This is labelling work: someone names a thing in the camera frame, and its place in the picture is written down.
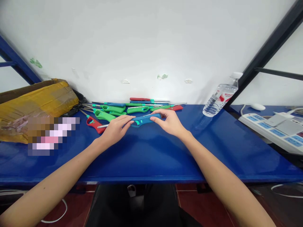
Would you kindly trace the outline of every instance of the red floor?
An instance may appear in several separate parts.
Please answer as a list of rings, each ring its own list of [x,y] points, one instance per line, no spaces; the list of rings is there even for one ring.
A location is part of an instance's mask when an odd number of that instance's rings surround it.
[[[179,206],[203,227],[236,227],[234,218],[213,193],[198,194],[196,184],[177,184]]]
[[[236,227],[238,226],[233,217],[227,212],[223,204],[213,192],[198,194],[195,184],[177,184],[179,206],[193,218],[200,222],[203,227]],[[62,219],[55,223],[46,224],[40,222],[37,227],[83,227],[85,226],[95,186],[90,186],[85,194],[67,194],[65,201],[68,210]],[[56,220],[65,211],[65,205],[60,202],[45,218],[45,221]]]

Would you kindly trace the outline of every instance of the water bottle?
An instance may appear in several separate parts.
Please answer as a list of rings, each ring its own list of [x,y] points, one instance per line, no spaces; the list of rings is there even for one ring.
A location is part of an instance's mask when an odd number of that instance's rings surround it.
[[[208,100],[203,108],[203,114],[207,117],[215,116],[230,100],[234,93],[238,90],[238,80],[243,73],[233,72],[227,84],[219,84],[217,90]]]

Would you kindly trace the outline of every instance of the white mouse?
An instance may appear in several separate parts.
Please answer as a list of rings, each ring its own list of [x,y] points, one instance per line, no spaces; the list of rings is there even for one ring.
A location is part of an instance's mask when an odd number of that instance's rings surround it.
[[[265,106],[258,103],[251,104],[250,107],[255,110],[260,110],[260,111],[265,110]]]

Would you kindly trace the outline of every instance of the person's right hand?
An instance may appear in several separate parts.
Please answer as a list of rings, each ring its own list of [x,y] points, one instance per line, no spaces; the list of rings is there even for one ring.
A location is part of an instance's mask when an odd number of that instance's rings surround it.
[[[130,125],[134,122],[135,116],[121,115],[110,121],[102,136],[97,138],[98,142],[102,142],[104,146],[110,147],[118,142],[125,135]]]
[[[166,120],[163,121],[157,117],[152,117],[152,116],[150,120],[160,125],[164,131],[178,138],[180,138],[182,135],[187,134],[188,131],[181,124],[175,111],[168,109],[157,109],[151,114],[156,114],[156,113],[160,113],[162,116],[166,118]]]

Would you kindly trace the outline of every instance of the white charger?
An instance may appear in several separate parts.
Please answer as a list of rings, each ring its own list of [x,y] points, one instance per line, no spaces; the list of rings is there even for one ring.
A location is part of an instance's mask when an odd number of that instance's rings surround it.
[[[288,111],[287,113],[276,113],[275,115],[273,115],[271,118],[269,118],[268,120],[265,121],[266,124],[272,126],[272,127],[276,127],[277,125],[281,124],[282,122],[286,121],[286,120],[290,120],[292,118],[294,118],[293,115],[291,115],[293,112],[295,112],[298,109],[303,109],[303,108],[297,108],[291,111]]]
[[[291,120],[286,120],[279,124],[276,127],[277,130],[280,130],[281,132],[284,132],[286,135],[295,135],[298,134],[299,132],[303,131],[303,124],[300,122],[291,119]]]

